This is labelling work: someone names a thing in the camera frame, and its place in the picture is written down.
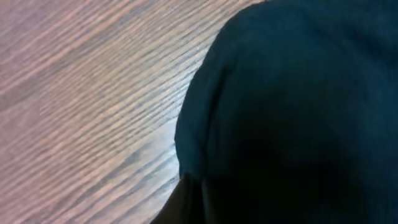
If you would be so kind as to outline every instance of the wooden surface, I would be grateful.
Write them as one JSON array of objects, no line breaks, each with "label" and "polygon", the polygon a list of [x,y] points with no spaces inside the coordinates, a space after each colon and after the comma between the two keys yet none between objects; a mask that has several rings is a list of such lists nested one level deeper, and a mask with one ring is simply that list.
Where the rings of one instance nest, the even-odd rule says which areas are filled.
[{"label": "wooden surface", "polygon": [[0,223],[149,222],[189,81],[253,2],[0,0]]}]

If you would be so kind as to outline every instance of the dark cloth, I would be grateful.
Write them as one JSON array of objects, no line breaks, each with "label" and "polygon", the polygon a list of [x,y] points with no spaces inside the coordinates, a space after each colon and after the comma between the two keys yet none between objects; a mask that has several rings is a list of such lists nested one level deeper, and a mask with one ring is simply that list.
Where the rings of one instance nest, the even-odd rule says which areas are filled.
[{"label": "dark cloth", "polygon": [[398,223],[397,53],[395,1],[235,15],[178,118],[181,223]]}]

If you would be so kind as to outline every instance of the wooden table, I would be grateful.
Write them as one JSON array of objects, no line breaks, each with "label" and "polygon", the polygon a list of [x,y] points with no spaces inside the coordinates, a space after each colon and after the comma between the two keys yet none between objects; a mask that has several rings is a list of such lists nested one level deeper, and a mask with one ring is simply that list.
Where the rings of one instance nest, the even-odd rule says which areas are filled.
[{"label": "wooden table", "polygon": [[0,223],[147,223],[219,28],[251,0],[0,0]]}]

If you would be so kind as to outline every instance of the wood grain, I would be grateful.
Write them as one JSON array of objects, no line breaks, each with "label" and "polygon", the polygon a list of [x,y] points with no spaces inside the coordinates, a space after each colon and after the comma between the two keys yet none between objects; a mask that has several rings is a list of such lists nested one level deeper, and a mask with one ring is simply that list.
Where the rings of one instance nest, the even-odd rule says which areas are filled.
[{"label": "wood grain", "polygon": [[252,3],[0,0],[1,223],[150,222],[189,81]]}]

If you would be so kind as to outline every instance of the dark green garment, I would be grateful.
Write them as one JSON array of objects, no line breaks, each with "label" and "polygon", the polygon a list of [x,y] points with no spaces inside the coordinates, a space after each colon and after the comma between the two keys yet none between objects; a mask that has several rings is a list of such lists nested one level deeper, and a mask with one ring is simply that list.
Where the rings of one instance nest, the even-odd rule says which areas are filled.
[{"label": "dark green garment", "polygon": [[395,1],[239,12],[178,118],[180,222],[398,223],[397,53]]}]

